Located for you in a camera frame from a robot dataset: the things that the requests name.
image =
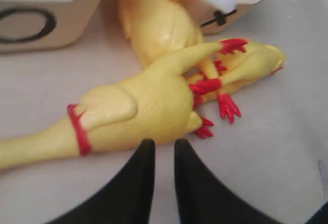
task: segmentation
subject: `red band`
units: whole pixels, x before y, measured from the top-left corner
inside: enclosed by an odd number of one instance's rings
[[[68,116],[71,119],[71,123],[73,125],[73,128],[75,130],[75,134],[76,134],[76,139],[77,139],[77,144],[78,144],[78,148],[80,150],[80,155],[81,156],[86,156],[88,155],[91,151],[91,145],[90,145],[90,141],[87,135],[86,130],[82,127],[81,123],[80,123],[80,118],[83,115],[83,113],[81,115],[76,115],[74,108],[77,105],[73,105],[70,104],[67,106],[67,113]]]

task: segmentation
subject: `black plus sign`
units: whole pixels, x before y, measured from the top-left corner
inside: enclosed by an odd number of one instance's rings
[[[200,26],[201,26],[201,27],[205,27],[205,26],[207,26],[207,25],[209,25],[209,24],[212,24],[212,23],[216,23],[217,26],[222,26],[222,25],[224,25],[224,24],[227,23],[226,18],[227,18],[228,16],[230,16],[230,15],[235,14],[236,12],[237,12],[237,10],[233,10],[233,11],[231,11],[231,12],[228,13],[228,14],[223,14],[223,13],[222,13],[221,11],[219,11],[219,10],[214,11],[214,13],[213,13],[214,18],[213,18],[212,20],[206,22],[206,23],[201,24]]]

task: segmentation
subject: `white table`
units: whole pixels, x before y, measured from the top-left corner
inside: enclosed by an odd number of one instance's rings
[[[70,47],[0,56],[1,137],[37,132],[64,116],[66,105],[90,88],[141,70],[114,11],[104,28],[97,13]],[[188,138],[236,194],[286,224],[304,223],[325,201],[317,155],[328,145],[327,7],[323,0],[267,0],[221,36],[276,44],[288,56],[286,67],[233,96],[243,114],[233,126],[219,118],[216,102],[205,105],[201,112],[215,122],[215,137]],[[1,172],[1,224],[41,224],[57,217],[107,183],[132,153]],[[173,144],[156,153],[150,223],[179,223]]]

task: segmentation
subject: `yellow rubber chicken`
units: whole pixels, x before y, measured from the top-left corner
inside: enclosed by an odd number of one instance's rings
[[[144,68],[167,53],[204,42],[200,29],[178,0],[118,0],[118,14]],[[219,78],[210,56],[197,65],[207,79]],[[222,92],[224,88],[216,93],[221,96]]]
[[[220,109],[221,118],[228,116],[230,123],[234,122],[233,113],[238,113],[239,109],[231,100],[229,94],[283,69],[286,58],[285,54],[273,45],[260,44],[250,39],[245,40],[248,42],[244,46],[246,53],[235,52],[225,55],[218,53],[215,56],[218,61],[214,62],[214,64],[220,74],[219,85],[223,87],[218,101],[220,107],[225,106],[224,109]],[[189,77],[187,81],[190,84],[196,84],[204,79],[206,77],[203,74],[196,74]],[[215,92],[203,96],[199,95],[195,98],[195,106],[197,107],[216,98]]]
[[[140,74],[87,92],[68,116],[38,134],[0,141],[0,169],[39,160],[157,145],[211,123],[193,111],[194,94],[181,75],[216,52],[243,50],[247,42],[203,43],[161,56]],[[197,82],[201,86],[206,80]]]

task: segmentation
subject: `rubber chicken body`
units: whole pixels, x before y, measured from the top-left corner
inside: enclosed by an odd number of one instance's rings
[[[35,135],[0,141],[0,169],[39,160],[157,145],[206,125],[193,111],[193,92],[181,76],[205,57],[246,42],[204,43],[160,57],[140,74],[87,92],[68,116]]]
[[[221,98],[226,98],[225,103],[229,103],[229,94],[262,78],[272,76],[277,71],[283,69],[284,66],[286,56],[280,49],[273,45],[260,44],[250,39],[245,40],[248,42],[244,46],[245,53],[235,52],[234,54],[226,55],[218,53],[215,55],[218,60],[215,64],[220,69],[220,85],[226,91],[226,94],[223,93],[221,96]],[[196,74],[189,77],[187,81],[189,83],[197,83],[203,79],[205,79],[203,74]],[[198,97],[197,106],[216,98],[215,92]],[[222,111],[221,115],[225,116],[228,114]]]
[[[204,42],[200,29],[178,0],[118,0],[118,13],[125,36],[144,68],[160,56]],[[219,78],[210,56],[197,65],[207,79]],[[221,88],[216,93],[220,96],[226,91]]]

